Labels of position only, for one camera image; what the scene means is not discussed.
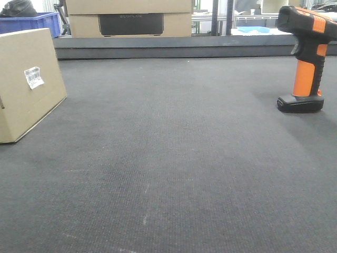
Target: black bag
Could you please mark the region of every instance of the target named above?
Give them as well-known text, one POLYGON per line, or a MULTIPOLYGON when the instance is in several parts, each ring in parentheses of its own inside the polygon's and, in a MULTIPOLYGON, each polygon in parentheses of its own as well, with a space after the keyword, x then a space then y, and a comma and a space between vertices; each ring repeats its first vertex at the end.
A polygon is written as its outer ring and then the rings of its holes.
POLYGON ((31 0, 12 0, 5 4, 0 17, 36 17, 37 12, 31 0))

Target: barcode scanner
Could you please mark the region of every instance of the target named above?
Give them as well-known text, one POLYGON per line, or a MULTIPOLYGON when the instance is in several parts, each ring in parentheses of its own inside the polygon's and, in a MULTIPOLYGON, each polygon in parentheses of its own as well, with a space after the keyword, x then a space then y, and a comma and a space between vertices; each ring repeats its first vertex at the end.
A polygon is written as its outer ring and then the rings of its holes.
POLYGON ((337 39, 337 23, 307 9, 283 6, 277 27, 298 41, 292 51, 298 60, 293 93, 279 97, 277 107, 282 112, 317 112, 324 105, 319 87, 328 44, 337 39))

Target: scanner handle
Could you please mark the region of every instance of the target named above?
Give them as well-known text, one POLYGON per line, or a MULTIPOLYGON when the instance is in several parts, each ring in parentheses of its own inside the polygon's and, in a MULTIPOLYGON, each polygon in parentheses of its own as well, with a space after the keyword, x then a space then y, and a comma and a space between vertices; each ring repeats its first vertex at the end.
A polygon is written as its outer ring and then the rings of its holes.
POLYGON ((319 93, 328 42, 317 38, 298 37, 293 54, 298 59, 294 96, 312 96, 319 93))

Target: barcode label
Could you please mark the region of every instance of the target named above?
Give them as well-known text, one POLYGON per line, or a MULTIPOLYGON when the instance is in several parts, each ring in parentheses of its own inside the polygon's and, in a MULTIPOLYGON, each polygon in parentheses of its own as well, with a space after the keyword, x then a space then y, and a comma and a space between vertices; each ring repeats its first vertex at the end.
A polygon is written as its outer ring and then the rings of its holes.
POLYGON ((25 76, 28 82, 28 85, 31 89, 35 89, 36 87, 44 84, 41 76, 40 76, 40 68, 33 67, 29 70, 25 70, 25 76))

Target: blue plastic crate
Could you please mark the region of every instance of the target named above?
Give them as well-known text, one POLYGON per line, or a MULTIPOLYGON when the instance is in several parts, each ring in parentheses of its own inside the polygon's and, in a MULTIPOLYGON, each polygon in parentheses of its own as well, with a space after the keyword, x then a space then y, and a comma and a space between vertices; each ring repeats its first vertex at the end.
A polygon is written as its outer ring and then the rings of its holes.
POLYGON ((38 28, 49 28, 52 37, 58 37, 61 34, 58 12, 38 13, 37 17, 0 18, 0 34, 38 28))

